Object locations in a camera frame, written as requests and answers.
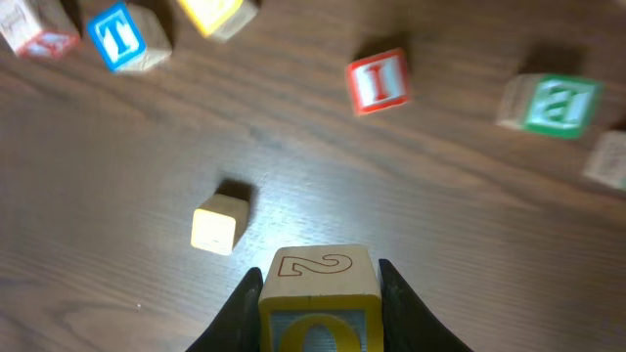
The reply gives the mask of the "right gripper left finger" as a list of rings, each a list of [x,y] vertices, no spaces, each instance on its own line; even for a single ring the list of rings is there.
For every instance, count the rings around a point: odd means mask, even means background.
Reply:
[[[249,269],[213,321],[186,352],[259,352],[258,298],[262,288],[260,269]]]

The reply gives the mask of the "yellow C block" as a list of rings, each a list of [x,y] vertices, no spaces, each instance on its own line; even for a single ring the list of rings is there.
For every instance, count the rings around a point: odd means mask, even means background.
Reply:
[[[231,255],[246,231],[249,202],[214,194],[194,211],[191,245],[220,255]]]

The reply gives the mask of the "yellow O block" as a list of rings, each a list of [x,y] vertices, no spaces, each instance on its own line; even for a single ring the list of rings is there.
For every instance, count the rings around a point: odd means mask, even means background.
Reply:
[[[265,352],[384,349],[380,284],[360,244],[280,248],[258,308]]]

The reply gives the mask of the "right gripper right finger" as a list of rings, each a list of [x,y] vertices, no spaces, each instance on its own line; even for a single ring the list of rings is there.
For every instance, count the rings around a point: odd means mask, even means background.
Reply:
[[[388,259],[379,260],[385,352],[471,352]]]

